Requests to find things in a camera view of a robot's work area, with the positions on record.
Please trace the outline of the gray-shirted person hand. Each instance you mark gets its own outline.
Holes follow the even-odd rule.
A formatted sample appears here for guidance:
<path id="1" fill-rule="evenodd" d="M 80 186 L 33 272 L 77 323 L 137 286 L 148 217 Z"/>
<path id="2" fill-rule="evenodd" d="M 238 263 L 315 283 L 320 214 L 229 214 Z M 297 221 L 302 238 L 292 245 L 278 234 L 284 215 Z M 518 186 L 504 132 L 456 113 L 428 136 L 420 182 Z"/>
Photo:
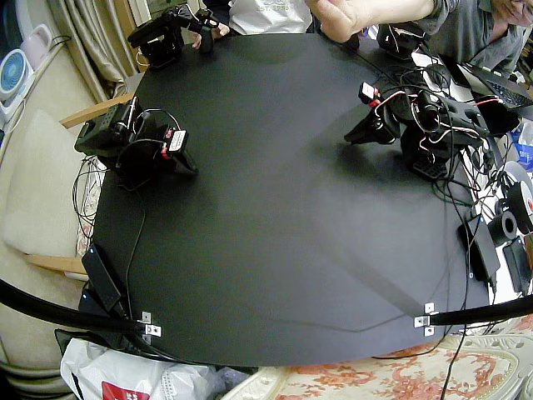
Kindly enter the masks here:
<path id="1" fill-rule="evenodd" d="M 373 24 L 366 1 L 306 1 L 311 13 L 321 22 L 321 30 L 333 41 L 347 42 L 354 34 Z"/>

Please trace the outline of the white-shirted person right hand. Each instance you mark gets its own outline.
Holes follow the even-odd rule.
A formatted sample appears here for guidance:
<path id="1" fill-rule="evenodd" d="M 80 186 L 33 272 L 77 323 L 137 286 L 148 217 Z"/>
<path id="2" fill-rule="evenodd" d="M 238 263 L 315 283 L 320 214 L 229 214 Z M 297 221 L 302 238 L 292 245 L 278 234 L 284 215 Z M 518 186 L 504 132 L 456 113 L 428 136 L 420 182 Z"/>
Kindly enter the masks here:
<path id="1" fill-rule="evenodd" d="M 223 38 L 229 32 L 230 32 L 230 28 L 221 22 L 218 24 L 217 28 L 210 30 L 210 34 L 214 40 Z M 192 34 L 192 47 L 195 49 L 199 49 L 201 46 L 201 43 L 202 43 L 202 35 L 194 32 Z"/>

